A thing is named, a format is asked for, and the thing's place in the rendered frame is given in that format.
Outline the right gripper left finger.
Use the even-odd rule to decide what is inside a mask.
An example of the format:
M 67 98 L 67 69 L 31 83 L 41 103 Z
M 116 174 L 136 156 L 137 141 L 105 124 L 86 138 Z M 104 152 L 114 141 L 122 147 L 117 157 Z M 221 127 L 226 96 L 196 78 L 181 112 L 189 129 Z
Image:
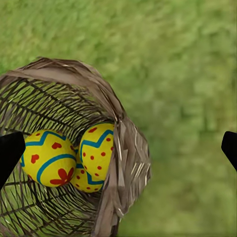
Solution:
M 0 137 L 0 189 L 8 181 L 25 149 L 24 135 L 21 131 Z

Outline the wicker basket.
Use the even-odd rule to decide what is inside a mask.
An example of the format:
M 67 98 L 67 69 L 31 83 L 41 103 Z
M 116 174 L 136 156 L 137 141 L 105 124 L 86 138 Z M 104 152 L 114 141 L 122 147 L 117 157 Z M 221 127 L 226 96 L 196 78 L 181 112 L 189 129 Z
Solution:
M 92 194 L 82 192 L 70 185 L 70 183 L 63 187 L 57 187 L 55 190 L 43 186 L 44 193 L 42 193 L 38 183 L 40 195 L 38 196 L 35 181 L 31 180 L 30 177 L 28 177 L 28 181 L 25 181 L 25 178 L 21 181 L 22 167 L 19 160 L 12 171 L 14 182 L 6 182 L 2 188 L 12 211 L 8 211 L 7 204 L 3 201 L 0 190 L 0 217 L 3 217 L 7 225 L 6 227 L 0 220 L 0 237 L 7 237 L 5 232 L 11 237 L 16 237 L 10 230 L 4 216 L 12 213 L 16 215 L 16 212 L 22 210 L 29 215 L 29 221 L 37 229 L 33 230 L 25 220 L 23 223 L 28 227 L 29 231 L 27 231 L 16 215 L 18 220 L 18 223 L 16 223 L 24 232 L 24 235 L 21 235 L 13 223 L 15 231 L 20 237 L 41 237 L 37 234 L 37 231 L 41 231 L 47 237 L 78 237 L 83 234 L 85 234 L 85 237 L 118 237 L 121 220 L 129 213 L 129 210 L 152 176 L 152 160 L 148 141 L 127 115 L 109 82 L 102 78 L 95 67 L 78 60 L 53 59 L 39 56 L 37 58 L 37 61 L 31 62 L 27 66 L 9 70 L 0 75 L 0 137 L 21 131 L 26 138 L 30 135 L 28 132 L 34 120 L 40 116 L 34 124 L 35 128 L 32 133 L 45 129 L 50 121 L 54 121 L 50 129 L 56 130 L 61 126 L 59 133 L 65 129 L 69 140 L 72 140 L 75 133 L 77 133 L 73 141 L 73 147 L 75 148 L 79 145 L 83 134 L 91 125 L 97 122 L 112 122 L 115 124 L 112 155 L 103 189 Z M 26 84 L 14 92 L 23 82 Z M 38 87 L 38 84 L 45 85 Z M 13 102 L 12 100 L 15 96 L 28 86 L 34 87 L 34 90 L 23 99 Z M 6 97 L 2 97 L 8 91 L 9 93 Z M 40 91 L 39 94 L 44 93 L 44 95 L 39 99 L 32 100 L 28 105 L 22 106 L 24 100 L 38 91 Z M 62 92 L 67 94 L 60 98 L 53 95 L 58 95 Z M 8 100 L 13 94 L 15 94 L 14 97 Z M 47 98 L 36 106 L 45 96 Z M 55 102 L 47 106 L 49 100 L 55 100 Z M 5 102 L 7 102 L 7 105 L 2 109 Z M 11 103 L 12 107 L 7 112 Z M 36 104 L 29 109 L 28 107 L 33 103 Z M 57 112 L 62 109 L 65 109 L 65 111 L 57 116 Z M 31 116 L 27 120 L 27 124 L 23 126 L 28 113 L 31 113 Z M 72 116 L 64 122 L 69 115 Z M 80 121 L 87 120 L 84 127 L 78 128 L 78 124 L 74 126 L 71 124 L 75 119 L 75 115 L 79 116 Z M 6 128 L 11 117 L 11 123 Z M 19 123 L 21 125 L 16 130 Z M 25 130 L 28 126 L 29 129 L 26 133 Z M 17 168 L 19 171 L 19 182 L 15 182 L 15 171 Z M 36 203 L 33 200 L 33 204 L 29 205 L 25 197 L 27 206 L 24 205 L 22 188 L 23 184 L 26 189 L 26 183 L 30 188 L 31 199 L 33 200 L 33 194 L 36 198 Z M 16 194 L 21 201 L 22 207 L 14 209 L 5 186 L 14 185 L 16 189 L 17 184 L 20 187 L 21 197 L 17 191 Z M 42 200 L 41 193 L 44 196 L 44 200 Z M 74 206 L 70 210 L 65 206 L 67 204 L 67 197 L 70 200 L 69 203 Z M 74 198 L 77 200 L 81 199 L 80 205 L 75 203 Z M 54 204 L 51 201 L 52 199 L 62 209 Z M 6 209 L 5 213 L 3 213 L 2 202 Z M 42 215 L 39 216 L 37 213 L 34 213 L 31 207 L 38 208 L 49 222 L 45 221 Z M 33 215 L 27 211 L 27 208 L 31 210 Z M 75 214 L 75 211 L 79 212 L 82 216 Z M 43 224 L 37 219 L 36 215 L 42 219 Z M 66 221 L 66 216 L 71 219 L 80 220 L 81 224 L 79 226 L 70 224 Z M 35 224 L 32 219 L 36 220 L 41 226 L 39 227 Z M 47 230 L 47 226 L 60 231 L 63 235 L 45 233 L 42 228 Z

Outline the easter egg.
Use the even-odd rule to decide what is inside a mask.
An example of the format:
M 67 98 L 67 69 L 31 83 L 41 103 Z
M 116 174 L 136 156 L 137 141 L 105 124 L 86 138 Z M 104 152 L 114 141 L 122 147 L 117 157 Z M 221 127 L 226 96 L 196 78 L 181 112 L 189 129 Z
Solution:
M 113 150 L 114 123 L 97 122 L 83 134 L 79 156 L 84 169 L 94 178 L 105 180 Z
M 54 128 L 53 128 L 54 129 Z M 25 138 L 25 152 L 20 157 L 24 173 L 35 183 L 55 189 L 71 184 L 76 169 L 76 153 L 65 129 L 35 131 Z M 73 185 L 72 185 L 73 186 Z M 71 186 L 71 187 L 72 187 Z
M 79 156 L 79 146 L 75 148 L 76 153 L 76 169 L 75 173 L 70 181 L 71 184 L 82 192 L 94 193 L 99 192 L 103 189 L 104 181 L 92 177 L 83 167 L 80 156 Z

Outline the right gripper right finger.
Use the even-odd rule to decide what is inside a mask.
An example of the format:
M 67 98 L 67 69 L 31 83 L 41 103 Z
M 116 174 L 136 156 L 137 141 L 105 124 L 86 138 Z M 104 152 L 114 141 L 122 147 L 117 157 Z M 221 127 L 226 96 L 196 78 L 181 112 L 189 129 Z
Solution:
M 237 170 L 237 133 L 226 131 L 222 140 L 221 148 Z

